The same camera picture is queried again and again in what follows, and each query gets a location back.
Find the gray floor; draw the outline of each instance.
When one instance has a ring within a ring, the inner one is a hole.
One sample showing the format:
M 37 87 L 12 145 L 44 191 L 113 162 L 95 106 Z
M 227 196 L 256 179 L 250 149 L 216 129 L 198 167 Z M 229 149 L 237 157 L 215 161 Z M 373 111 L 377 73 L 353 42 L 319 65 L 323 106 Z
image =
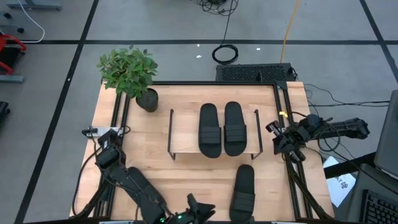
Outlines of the gray floor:
M 78 40 L 93 0 L 62 1 L 63 10 L 28 11 L 46 30 L 45 40 Z M 366 1 L 382 36 L 398 40 L 395 21 L 397 1 Z M 227 39 L 281 40 L 285 35 L 294 0 L 245 0 L 231 16 Z M 21 11 L 11 11 L 13 22 L 25 34 L 3 29 L 21 39 L 37 39 L 41 33 Z M 189 0 L 100 0 L 87 40 L 202 40 L 222 39 L 226 18 L 205 13 Z M 359 1 L 302 1 L 289 39 L 376 40 Z M 211 58 L 214 44 L 137 45 L 154 54 L 159 64 L 156 80 L 214 80 L 217 66 Z M 236 45 L 235 63 L 277 63 L 281 45 Z M 80 134 L 93 118 L 100 89 L 95 65 L 99 56 L 126 45 L 85 45 L 54 132 L 49 153 L 32 197 L 25 222 L 67 218 L 85 150 Z M 398 46 L 388 46 L 398 60 Z M 0 129 L 0 217 L 13 223 L 42 148 L 67 76 L 75 44 L 28 45 L 17 66 L 22 85 L 0 83 L 0 100 L 8 101 L 12 113 Z M 217 56 L 227 59 L 228 50 Z M 300 81 L 330 90 L 341 101 L 388 100 L 398 88 L 379 45 L 288 45 L 285 62 L 290 62 Z M 313 104 L 332 104 L 330 97 L 311 86 L 307 96 Z M 323 117 L 341 121 L 359 117 L 369 123 L 371 135 L 363 141 L 344 138 L 342 143 L 355 156 L 374 152 L 386 108 L 344 106 L 319 108 Z M 339 153 L 349 157 L 343 149 Z

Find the wooden tabletop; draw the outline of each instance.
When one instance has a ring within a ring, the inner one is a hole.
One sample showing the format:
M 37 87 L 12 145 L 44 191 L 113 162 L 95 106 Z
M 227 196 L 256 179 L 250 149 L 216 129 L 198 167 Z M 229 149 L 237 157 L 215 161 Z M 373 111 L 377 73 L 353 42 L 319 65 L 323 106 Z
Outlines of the wooden tabletop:
M 236 171 L 241 164 L 250 164 L 255 171 L 256 221 L 294 220 L 289 182 L 284 161 L 273 154 L 272 138 L 265 126 L 277 120 L 274 91 L 271 86 L 152 86 L 159 94 L 159 107 L 154 113 L 145 112 L 133 99 L 130 102 L 127 125 L 131 132 L 123 142 L 126 167 L 137 167 L 164 196 L 172 212 L 182 212 L 188 207 L 187 195 L 193 193 L 198 202 L 216 205 L 210 220 L 229 220 Z M 303 83 L 288 83 L 292 111 L 309 114 Z M 109 126 L 113 113 L 115 91 L 102 86 L 93 118 L 93 126 Z M 282 109 L 283 93 L 280 91 Z M 223 125 L 225 104 L 237 101 L 241 104 L 248 127 L 247 153 L 259 151 L 256 117 L 259 111 L 264 152 L 255 160 L 249 154 L 229 157 L 222 154 L 210 159 L 197 148 L 197 129 L 200 106 L 214 103 L 218 109 L 220 126 Z M 173 161 L 167 153 L 170 109 L 174 110 L 172 125 L 172 152 L 179 152 Z M 123 106 L 121 105 L 118 124 Z M 295 121 L 302 119 L 299 115 Z M 309 146 L 317 149 L 314 142 Z M 93 153 L 93 143 L 88 141 L 83 161 Z M 303 163 L 309 191 L 331 216 L 334 216 L 325 174 L 320 156 L 303 150 L 307 160 Z M 89 161 L 84 169 L 76 198 L 76 210 L 81 211 L 98 188 L 100 172 Z M 297 188 L 301 216 L 305 217 L 301 191 Z M 123 189 L 117 188 L 112 209 L 113 220 L 134 219 L 136 204 Z

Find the white paper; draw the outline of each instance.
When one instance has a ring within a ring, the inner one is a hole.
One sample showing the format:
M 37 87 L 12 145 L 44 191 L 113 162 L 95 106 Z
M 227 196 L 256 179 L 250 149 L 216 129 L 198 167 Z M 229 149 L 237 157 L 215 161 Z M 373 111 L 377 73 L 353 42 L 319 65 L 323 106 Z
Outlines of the white paper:
M 338 164 L 338 161 L 330 156 L 324 163 L 323 168 Z M 356 179 L 351 174 L 327 179 L 331 202 L 339 207 L 350 190 L 354 187 Z

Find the green leaves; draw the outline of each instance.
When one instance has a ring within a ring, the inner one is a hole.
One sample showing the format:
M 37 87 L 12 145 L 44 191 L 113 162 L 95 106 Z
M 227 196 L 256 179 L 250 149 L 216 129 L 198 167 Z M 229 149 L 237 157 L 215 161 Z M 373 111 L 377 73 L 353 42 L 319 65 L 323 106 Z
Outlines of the green leaves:
M 109 55 L 99 58 L 97 67 L 101 70 L 105 88 L 115 88 L 116 93 L 125 92 L 133 98 L 147 92 L 147 86 L 152 85 L 152 76 L 156 75 L 158 65 L 149 57 L 148 50 L 139 49 L 112 50 Z

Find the black slide sandal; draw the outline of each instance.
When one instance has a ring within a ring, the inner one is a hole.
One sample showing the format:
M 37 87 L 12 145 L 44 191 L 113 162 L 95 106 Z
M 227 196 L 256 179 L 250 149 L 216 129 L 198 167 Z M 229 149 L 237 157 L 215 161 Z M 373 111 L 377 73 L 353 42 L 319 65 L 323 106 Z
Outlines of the black slide sandal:
M 205 103 L 200 108 L 199 149 L 209 158 L 221 155 L 221 128 L 218 124 L 217 108 L 212 103 Z
M 241 105 L 229 102 L 225 105 L 224 148 L 229 156 L 242 154 L 248 144 L 246 125 Z
M 234 193 L 229 207 L 229 218 L 235 223 L 248 223 L 253 215 L 254 201 L 254 169 L 249 165 L 241 165 L 236 173 Z

